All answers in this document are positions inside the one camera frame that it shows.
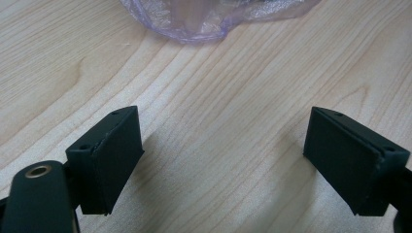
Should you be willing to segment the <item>purple translucent plastic bag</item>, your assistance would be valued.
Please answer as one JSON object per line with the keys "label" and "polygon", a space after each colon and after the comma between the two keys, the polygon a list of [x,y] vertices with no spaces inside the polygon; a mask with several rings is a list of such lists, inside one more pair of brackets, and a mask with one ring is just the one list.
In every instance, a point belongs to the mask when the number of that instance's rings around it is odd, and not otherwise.
{"label": "purple translucent plastic bag", "polygon": [[321,0],[120,0],[148,29],[184,44],[218,41],[241,23],[302,17]]}

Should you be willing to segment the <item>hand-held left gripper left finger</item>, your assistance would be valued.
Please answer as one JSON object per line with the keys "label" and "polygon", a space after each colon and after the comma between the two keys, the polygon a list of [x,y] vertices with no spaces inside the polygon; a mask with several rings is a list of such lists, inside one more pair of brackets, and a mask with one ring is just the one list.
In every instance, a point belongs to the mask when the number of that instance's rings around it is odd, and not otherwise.
{"label": "hand-held left gripper left finger", "polygon": [[107,114],[66,150],[85,215],[107,215],[114,209],[143,153],[135,106]]}

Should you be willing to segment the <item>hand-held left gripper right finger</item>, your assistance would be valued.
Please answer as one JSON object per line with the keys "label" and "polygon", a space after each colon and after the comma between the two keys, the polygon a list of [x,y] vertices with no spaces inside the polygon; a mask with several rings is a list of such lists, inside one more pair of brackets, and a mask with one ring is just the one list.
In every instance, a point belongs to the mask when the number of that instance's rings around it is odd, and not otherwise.
{"label": "hand-held left gripper right finger", "polygon": [[411,215],[410,152],[352,118],[314,107],[303,154],[354,214]]}

